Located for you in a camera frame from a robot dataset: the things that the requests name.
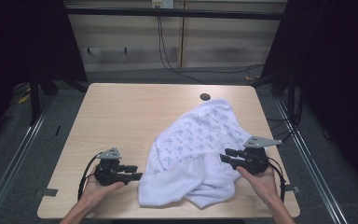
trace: patterned white fabric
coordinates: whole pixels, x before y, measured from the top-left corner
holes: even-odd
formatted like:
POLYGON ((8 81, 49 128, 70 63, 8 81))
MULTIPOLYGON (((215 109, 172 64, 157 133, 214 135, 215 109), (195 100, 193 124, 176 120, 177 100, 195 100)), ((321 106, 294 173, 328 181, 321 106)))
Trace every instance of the patterned white fabric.
POLYGON ((139 204, 161 206, 187 198, 203 208, 231 198, 240 174, 221 162, 219 154, 225 148, 242 149, 250 137, 227 100, 211 100, 188 111, 150 148, 139 204))

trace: wall outlet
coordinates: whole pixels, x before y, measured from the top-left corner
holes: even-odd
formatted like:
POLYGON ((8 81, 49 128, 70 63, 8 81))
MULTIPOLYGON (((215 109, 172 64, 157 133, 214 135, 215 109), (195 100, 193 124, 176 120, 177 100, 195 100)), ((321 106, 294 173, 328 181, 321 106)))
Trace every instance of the wall outlet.
POLYGON ((152 8, 162 8, 162 0, 152 0, 152 8))
POLYGON ((162 0, 162 8, 173 8, 173 0, 162 0))

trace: person's right hand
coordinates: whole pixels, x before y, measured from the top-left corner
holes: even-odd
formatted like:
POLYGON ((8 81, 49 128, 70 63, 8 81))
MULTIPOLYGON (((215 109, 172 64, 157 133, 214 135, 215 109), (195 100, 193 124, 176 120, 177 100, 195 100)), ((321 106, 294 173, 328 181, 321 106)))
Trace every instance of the person's right hand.
POLYGON ((259 175, 251 175, 241 166, 237 166, 237 171, 249 181, 257 196, 264 203, 268 203, 272 198, 279 197, 272 167, 269 166, 264 173, 259 175))

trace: table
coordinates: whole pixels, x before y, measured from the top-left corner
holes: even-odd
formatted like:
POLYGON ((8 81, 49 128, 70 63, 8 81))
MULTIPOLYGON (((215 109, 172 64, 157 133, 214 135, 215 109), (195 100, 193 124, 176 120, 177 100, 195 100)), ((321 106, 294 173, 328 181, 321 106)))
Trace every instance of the table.
MULTIPOLYGON (((38 208, 41 218, 62 218, 76 203, 77 189, 90 159, 101 151, 117 147, 121 164, 145 170, 153 140, 188 110, 200 105, 200 95, 230 102, 241 127, 251 135, 272 138, 255 89, 246 86, 107 84, 89 86, 75 123, 62 150, 48 189, 55 197, 45 196, 38 208)), ((268 155, 283 168, 276 147, 268 155)), ((270 217, 268 208, 243 178, 236 182, 235 196, 224 203, 199 209, 182 200, 159 208, 140 207, 138 182, 111 193, 89 217, 95 218, 247 218, 270 217)), ((285 205, 293 217, 299 215, 296 196, 286 192, 285 205)))

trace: human arm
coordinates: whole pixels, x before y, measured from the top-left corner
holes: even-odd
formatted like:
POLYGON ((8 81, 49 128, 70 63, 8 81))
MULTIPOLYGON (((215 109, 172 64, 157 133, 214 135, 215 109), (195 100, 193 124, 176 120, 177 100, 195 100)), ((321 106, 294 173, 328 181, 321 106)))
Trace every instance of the human arm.
POLYGON ((251 175, 240 166, 237 167, 237 171, 249 181, 257 196, 267 205, 277 224, 295 223, 278 195, 272 167, 269 166, 259 175, 251 175))
POLYGON ((102 186, 95 179, 94 175, 89 176, 80 200, 63 218, 61 224, 80 223, 83 218, 106 197, 106 195, 110 192, 121 189, 123 186, 123 182, 117 182, 109 186, 102 186))

